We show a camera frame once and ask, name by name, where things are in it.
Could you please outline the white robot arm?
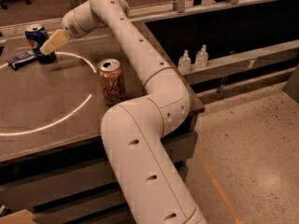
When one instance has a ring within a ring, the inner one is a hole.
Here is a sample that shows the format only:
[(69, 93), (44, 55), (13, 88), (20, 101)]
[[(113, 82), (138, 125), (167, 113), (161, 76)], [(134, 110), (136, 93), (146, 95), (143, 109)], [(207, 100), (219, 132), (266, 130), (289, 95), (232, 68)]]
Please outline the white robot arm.
[(62, 29), (42, 46), (50, 53), (107, 25), (141, 80), (142, 97), (112, 106), (102, 117), (108, 160), (136, 224), (207, 224), (162, 145), (187, 118), (191, 97), (180, 73), (128, 20), (124, 0), (87, 0), (66, 13)]

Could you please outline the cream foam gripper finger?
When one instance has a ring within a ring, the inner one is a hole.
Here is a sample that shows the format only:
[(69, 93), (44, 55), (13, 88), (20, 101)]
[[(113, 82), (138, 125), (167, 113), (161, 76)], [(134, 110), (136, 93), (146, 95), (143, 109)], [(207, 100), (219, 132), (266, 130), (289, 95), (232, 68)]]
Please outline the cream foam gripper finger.
[(40, 51), (43, 54), (50, 54), (58, 48), (66, 45), (70, 40), (70, 36), (65, 29), (55, 31), (41, 46)]

